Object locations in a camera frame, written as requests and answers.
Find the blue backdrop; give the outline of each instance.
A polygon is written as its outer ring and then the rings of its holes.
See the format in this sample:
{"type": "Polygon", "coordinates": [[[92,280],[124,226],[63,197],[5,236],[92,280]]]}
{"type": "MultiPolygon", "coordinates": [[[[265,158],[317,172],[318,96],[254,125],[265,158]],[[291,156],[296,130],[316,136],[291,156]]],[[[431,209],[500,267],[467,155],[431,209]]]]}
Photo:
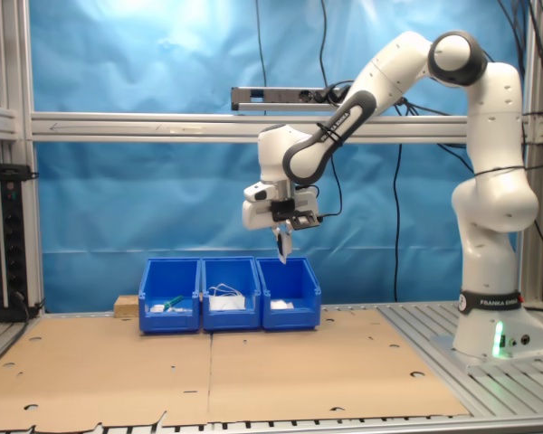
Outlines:
{"type": "MultiPolygon", "coordinates": [[[[327,0],[328,80],[353,79],[403,31],[429,40],[463,29],[496,61],[515,64],[497,2],[327,0]]],[[[253,0],[31,0],[34,102],[42,111],[230,113],[232,86],[261,86],[253,0]]],[[[261,0],[268,86],[323,86],[319,0],[261,0]]],[[[462,90],[431,80],[407,97],[464,114],[462,90]]],[[[110,309],[135,294],[156,256],[275,255],[269,231],[241,223],[243,188],[259,179],[255,145],[38,144],[46,306],[110,309]]],[[[324,303],[392,300],[397,145],[336,154],[344,212],[299,232],[324,303]]],[[[401,300],[456,299],[461,246],[451,208],[470,174],[435,145],[405,146],[401,300]]],[[[327,172],[323,212],[338,208],[327,172]]]]}

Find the blue bin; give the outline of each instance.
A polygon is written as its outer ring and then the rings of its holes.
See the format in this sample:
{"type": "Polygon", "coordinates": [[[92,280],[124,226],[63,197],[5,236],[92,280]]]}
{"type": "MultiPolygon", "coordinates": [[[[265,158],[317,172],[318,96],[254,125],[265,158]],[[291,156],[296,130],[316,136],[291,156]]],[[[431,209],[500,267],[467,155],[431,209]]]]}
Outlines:
{"type": "Polygon", "coordinates": [[[251,257],[203,259],[203,328],[205,330],[249,330],[262,324],[260,281],[251,257]],[[245,297],[245,310],[209,310],[213,290],[220,283],[237,289],[245,297]]]}
{"type": "Polygon", "coordinates": [[[263,328],[266,330],[301,330],[319,325],[321,290],[305,258],[256,260],[262,283],[263,328]],[[271,301],[293,303],[293,309],[272,309],[271,301]]]}
{"type": "Polygon", "coordinates": [[[196,332],[199,330],[199,258],[149,259],[138,291],[138,327],[144,333],[196,332]],[[177,296],[174,307],[188,312],[150,312],[177,296]]]}

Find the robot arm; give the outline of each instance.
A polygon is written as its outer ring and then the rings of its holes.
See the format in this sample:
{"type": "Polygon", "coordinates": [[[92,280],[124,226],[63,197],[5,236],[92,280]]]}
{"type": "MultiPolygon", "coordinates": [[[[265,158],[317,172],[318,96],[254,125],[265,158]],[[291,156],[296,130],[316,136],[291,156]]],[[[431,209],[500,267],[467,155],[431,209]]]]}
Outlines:
{"type": "Polygon", "coordinates": [[[508,64],[487,63],[467,33],[448,32],[432,44],[403,33],[360,72],[336,114],[315,134],[285,125],[264,130],[258,141],[262,180],[245,190],[243,224],[271,227],[285,262],[291,231],[322,221],[314,194],[295,184],[318,181],[354,130],[423,77],[464,87],[469,100],[467,153],[475,176],[452,194],[462,242],[461,318],[453,349],[465,354],[467,364],[543,357],[543,325],[521,305],[508,235],[530,226],[538,213],[521,154],[519,74],[508,64]]]}
{"type": "Polygon", "coordinates": [[[432,76],[447,86],[466,86],[482,75],[486,65],[481,47],[467,33],[446,33],[432,44],[417,33],[402,33],[360,72],[336,113],[319,124],[316,133],[308,135],[287,125],[260,133],[262,176],[244,191],[243,225],[272,228],[285,260],[291,252],[291,231],[322,221],[315,197],[310,191],[297,191],[295,184],[317,182],[336,149],[420,79],[432,76]]]}

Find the cardboard floor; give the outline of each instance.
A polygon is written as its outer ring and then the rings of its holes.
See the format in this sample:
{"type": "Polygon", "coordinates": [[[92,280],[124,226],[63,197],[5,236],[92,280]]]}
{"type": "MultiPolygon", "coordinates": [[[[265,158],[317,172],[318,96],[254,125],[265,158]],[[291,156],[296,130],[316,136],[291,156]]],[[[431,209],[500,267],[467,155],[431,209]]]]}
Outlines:
{"type": "Polygon", "coordinates": [[[137,319],[44,319],[0,360],[0,431],[468,411],[376,311],[316,331],[144,336],[137,319]]]}

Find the green object in bin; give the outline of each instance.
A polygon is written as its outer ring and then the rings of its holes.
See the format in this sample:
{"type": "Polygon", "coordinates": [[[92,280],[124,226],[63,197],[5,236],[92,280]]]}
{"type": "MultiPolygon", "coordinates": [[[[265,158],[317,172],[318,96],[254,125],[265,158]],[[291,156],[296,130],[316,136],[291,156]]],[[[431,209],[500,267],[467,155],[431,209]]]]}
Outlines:
{"type": "Polygon", "coordinates": [[[167,310],[169,310],[170,307],[173,307],[174,305],[176,305],[177,303],[179,303],[181,300],[183,300],[183,296],[177,296],[175,298],[173,298],[172,300],[169,300],[167,301],[163,306],[163,312],[167,312],[167,310]]]}

